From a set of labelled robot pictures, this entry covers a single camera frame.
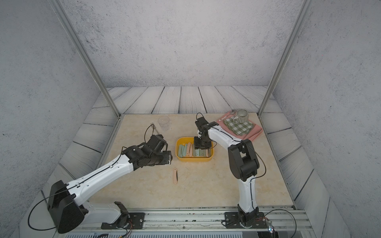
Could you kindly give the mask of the yellow plastic storage box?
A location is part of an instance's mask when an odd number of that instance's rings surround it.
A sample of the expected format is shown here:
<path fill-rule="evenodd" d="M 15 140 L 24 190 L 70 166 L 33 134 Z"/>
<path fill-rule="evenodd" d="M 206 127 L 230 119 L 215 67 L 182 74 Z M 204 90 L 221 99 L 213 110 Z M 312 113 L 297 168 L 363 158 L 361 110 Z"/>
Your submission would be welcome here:
<path fill-rule="evenodd" d="M 214 156 L 214 149 L 196 149 L 193 137 L 181 137 L 175 155 L 182 162 L 208 162 Z"/>

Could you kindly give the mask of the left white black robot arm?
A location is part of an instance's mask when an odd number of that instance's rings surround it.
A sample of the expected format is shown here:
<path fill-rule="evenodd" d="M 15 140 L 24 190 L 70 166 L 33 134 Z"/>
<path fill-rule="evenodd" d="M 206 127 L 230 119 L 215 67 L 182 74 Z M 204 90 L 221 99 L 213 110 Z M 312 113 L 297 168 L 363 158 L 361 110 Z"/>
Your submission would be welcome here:
<path fill-rule="evenodd" d="M 139 168 L 171 164 L 169 150 L 152 150 L 146 145 L 123 147 L 118 157 L 99 169 L 71 182 L 54 183 L 48 198 L 48 211 L 59 234 L 79 225 L 102 223 L 123 229 L 131 225 L 127 208 L 121 202 L 92 205 L 88 200 L 95 193 Z"/>

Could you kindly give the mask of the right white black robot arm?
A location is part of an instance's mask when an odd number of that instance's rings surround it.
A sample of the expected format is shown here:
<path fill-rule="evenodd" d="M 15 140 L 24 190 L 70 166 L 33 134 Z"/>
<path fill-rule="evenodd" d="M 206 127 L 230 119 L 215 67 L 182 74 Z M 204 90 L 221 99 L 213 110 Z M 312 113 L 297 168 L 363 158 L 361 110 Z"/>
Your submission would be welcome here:
<path fill-rule="evenodd" d="M 195 121 L 198 136 L 194 137 L 196 149 L 211 149 L 214 144 L 227 150 L 229 168 L 238 180 L 238 220 L 243 227 L 249 227 L 260 217 L 256 201 L 255 181 L 260 163 L 249 139 L 239 140 L 226 132 L 217 122 L 208 122 L 204 117 Z"/>

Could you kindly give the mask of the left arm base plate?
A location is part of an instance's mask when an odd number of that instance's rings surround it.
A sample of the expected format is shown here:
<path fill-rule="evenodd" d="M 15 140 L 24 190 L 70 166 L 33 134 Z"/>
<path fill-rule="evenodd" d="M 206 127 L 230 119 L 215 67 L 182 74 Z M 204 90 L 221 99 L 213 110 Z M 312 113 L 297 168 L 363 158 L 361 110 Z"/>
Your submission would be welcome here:
<path fill-rule="evenodd" d="M 127 229 L 127 230 L 141 230 L 143 229 L 145 219 L 145 213 L 143 212 L 133 212 L 127 214 L 122 214 L 120 218 L 117 219 L 112 224 L 102 223 L 102 230 L 116 230 L 116 229 Z"/>

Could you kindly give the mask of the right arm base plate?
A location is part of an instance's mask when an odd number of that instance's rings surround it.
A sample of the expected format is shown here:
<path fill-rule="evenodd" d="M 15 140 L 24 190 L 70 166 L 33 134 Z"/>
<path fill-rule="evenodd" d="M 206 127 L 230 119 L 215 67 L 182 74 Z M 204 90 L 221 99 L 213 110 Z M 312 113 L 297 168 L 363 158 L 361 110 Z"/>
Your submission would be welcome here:
<path fill-rule="evenodd" d="M 238 212 L 225 212 L 221 224 L 227 229 L 267 229 L 268 225 L 264 218 L 247 219 Z"/>

